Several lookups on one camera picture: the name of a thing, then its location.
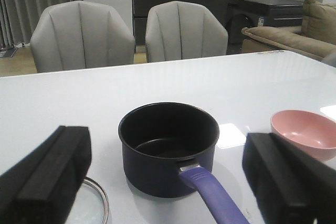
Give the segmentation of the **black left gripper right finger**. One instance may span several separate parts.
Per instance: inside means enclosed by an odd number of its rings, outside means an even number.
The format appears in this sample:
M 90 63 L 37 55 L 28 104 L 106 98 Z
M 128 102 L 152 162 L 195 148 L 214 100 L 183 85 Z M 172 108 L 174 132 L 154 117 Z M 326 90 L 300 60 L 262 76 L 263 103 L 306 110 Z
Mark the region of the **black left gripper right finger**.
M 335 169 L 274 133 L 249 133 L 243 170 L 265 223 L 335 223 Z

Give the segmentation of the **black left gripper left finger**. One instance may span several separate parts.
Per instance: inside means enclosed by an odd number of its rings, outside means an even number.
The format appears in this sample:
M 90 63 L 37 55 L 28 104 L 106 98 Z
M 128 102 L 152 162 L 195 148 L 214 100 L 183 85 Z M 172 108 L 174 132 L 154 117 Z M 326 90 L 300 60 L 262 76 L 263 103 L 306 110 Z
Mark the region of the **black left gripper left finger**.
M 59 126 L 1 175 L 1 223 L 65 223 L 91 160 L 89 129 Z

